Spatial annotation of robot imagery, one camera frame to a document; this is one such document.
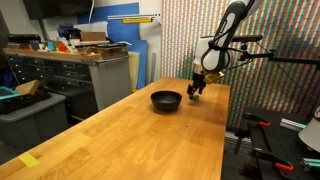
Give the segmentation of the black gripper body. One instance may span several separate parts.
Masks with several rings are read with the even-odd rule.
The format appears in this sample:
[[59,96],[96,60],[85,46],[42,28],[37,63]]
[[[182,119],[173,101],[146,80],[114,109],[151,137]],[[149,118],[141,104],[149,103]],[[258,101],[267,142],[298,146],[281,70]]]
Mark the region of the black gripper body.
[[206,86],[204,78],[203,74],[193,73],[193,87],[204,88]]

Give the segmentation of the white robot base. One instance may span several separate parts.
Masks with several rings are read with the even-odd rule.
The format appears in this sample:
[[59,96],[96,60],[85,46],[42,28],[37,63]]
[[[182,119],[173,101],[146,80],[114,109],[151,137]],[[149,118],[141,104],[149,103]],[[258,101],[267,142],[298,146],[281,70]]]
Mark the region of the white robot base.
[[298,133],[299,139],[309,148],[320,153],[320,106],[307,126]]

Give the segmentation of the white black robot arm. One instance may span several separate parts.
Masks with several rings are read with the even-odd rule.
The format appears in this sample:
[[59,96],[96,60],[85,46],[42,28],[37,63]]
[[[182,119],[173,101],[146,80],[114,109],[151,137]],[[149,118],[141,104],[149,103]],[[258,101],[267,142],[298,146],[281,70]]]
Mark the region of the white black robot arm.
[[214,36],[201,37],[195,48],[193,83],[188,86],[190,100],[206,87],[205,76],[218,74],[232,59],[228,49],[239,24],[253,14],[263,0],[231,0]]

